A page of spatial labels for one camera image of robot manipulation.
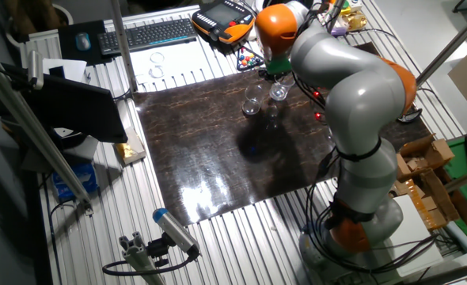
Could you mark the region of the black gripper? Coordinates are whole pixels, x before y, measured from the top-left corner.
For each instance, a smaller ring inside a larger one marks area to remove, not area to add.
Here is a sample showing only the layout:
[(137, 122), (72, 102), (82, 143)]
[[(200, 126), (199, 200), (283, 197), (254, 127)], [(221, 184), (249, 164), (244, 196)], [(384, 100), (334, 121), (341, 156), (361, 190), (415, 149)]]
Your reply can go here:
[(258, 70), (258, 75), (260, 78), (269, 82), (271, 84), (278, 83), (281, 85), (293, 85), (294, 76), (291, 71), (283, 72), (280, 74), (269, 74), (268, 71), (264, 68)]

